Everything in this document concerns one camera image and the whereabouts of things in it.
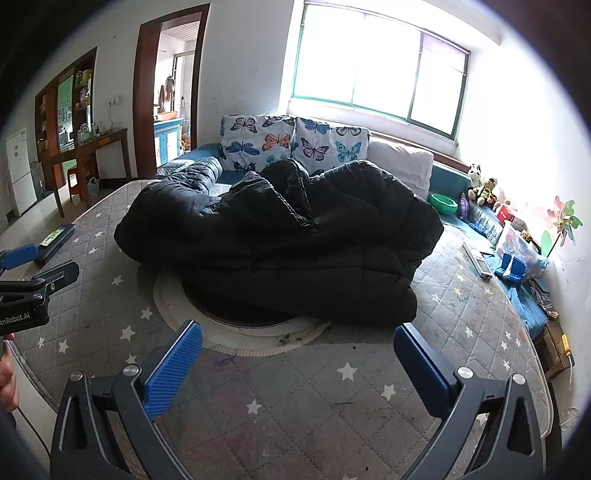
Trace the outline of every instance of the wooden table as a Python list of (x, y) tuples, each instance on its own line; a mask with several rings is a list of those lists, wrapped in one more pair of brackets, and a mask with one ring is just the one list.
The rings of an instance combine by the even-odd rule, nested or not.
[(55, 173), (53, 170), (53, 165), (62, 164), (65, 161), (69, 160), (76, 160), (76, 165), (80, 168), (80, 178), (77, 178), (77, 181), (82, 188), (82, 196), (81, 200), (84, 200), (87, 208), (92, 206), (92, 199), (88, 195), (88, 188), (86, 185), (86, 170), (85, 170), (85, 163), (88, 162), (88, 159), (91, 155), (93, 155), (98, 149), (106, 147), (107, 145), (111, 145), (113, 143), (121, 142), (121, 153), (123, 154), (123, 164), (125, 167), (125, 177), (127, 181), (131, 181), (131, 167), (129, 166), (129, 148), (127, 145), (127, 129), (122, 128), (121, 130), (116, 130), (114, 132), (101, 135), (93, 140), (88, 142), (84, 142), (79, 144), (77, 147), (74, 147), (72, 150), (68, 150), (57, 155), (53, 155), (52, 157), (47, 157), (41, 160), (41, 165), (43, 166), (44, 171), (50, 171), (49, 178), (52, 179), (53, 184), (51, 185), (51, 189), (53, 190), (53, 195), (56, 198), (57, 209), (60, 212), (60, 216), (64, 218), (64, 209), (61, 205), (60, 194), (57, 191), (57, 181), (55, 177)]

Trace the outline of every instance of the cable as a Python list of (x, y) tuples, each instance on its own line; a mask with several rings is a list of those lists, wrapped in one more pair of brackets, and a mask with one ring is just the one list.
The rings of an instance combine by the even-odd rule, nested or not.
[(21, 410), (21, 407), (17, 407), (18, 411), (20, 412), (20, 414), (22, 415), (22, 418), (25, 419), (25, 421), (29, 424), (29, 426), (31, 427), (31, 430), (33, 430), (35, 432), (35, 435), (37, 435), (37, 438), (39, 439), (39, 441), (41, 442), (41, 444), (43, 445), (43, 448), (45, 449), (45, 451), (47, 452), (47, 456), (49, 457), (49, 460), (51, 461), (51, 454), (49, 453), (49, 449), (47, 448), (47, 445), (45, 445), (45, 442), (43, 441), (43, 439), (41, 438), (41, 435), (39, 435), (37, 433), (37, 431), (35, 430), (35, 427), (33, 426), (33, 424), (29, 421), (29, 419), (27, 418), (27, 416), (24, 414), (24, 412)]
[[(560, 422), (560, 428), (563, 432), (567, 432), (568, 430), (572, 429), (574, 425), (569, 425), (568, 427), (563, 427), (563, 425), (566, 425), (568, 422), (572, 422), (573, 420), (579, 419), (580, 415), (573, 415), (572, 412), (570, 412), (570, 410), (574, 410), (576, 412), (578, 412), (578, 410), (576, 408), (568, 408), (569, 405), (569, 400), (570, 397), (572, 396), (572, 387), (573, 387), (573, 361), (570, 358), (570, 355), (568, 356), (569, 359), (569, 363), (570, 363), (570, 373), (569, 373), (569, 396), (566, 397), (566, 402), (564, 405), (564, 410), (562, 411), (562, 413), (560, 414), (560, 417), (558, 418), (558, 421)], [(570, 413), (570, 418), (566, 419), (565, 421), (562, 421), (562, 417), (564, 417), (564, 414), (569, 412)]]

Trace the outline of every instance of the butterfly pillow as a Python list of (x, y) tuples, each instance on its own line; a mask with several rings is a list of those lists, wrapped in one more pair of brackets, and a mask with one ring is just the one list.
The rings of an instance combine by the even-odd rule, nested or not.
[(369, 130), (331, 127), (322, 121), (295, 119), (293, 158), (311, 175), (318, 175), (352, 160), (365, 160)]
[(224, 170), (261, 171), (291, 158), (292, 116), (227, 115), (220, 126), (220, 162)]

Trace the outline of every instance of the screw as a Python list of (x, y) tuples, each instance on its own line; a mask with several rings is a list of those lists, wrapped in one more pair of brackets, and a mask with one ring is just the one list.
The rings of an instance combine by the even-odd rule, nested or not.
[(123, 369), (123, 374), (126, 377), (133, 377), (133, 376), (137, 375), (138, 372), (139, 372), (139, 367), (135, 364), (130, 364)]
[(75, 370), (70, 374), (70, 380), (73, 382), (78, 382), (78, 380), (82, 379), (82, 372), (80, 370)]
[(462, 378), (472, 378), (474, 372), (470, 370), (468, 367), (460, 367), (457, 369), (457, 374), (460, 375)]
[(521, 374), (515, 374), (513, 375), (513, 382), (523, 385), (525, 383), (525, 377)]

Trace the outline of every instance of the person's hand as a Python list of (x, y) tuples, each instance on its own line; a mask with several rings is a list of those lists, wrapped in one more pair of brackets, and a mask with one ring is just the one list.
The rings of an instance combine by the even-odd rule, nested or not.
[[(14, 340), (14, 334), (5, 335), (6, 340)], [(8, 343), (2, 342), (4, 351), (0, 358), (0, 403), (8, 412), (18, 407), (17, 376), (12, 366), (12, 353)]]

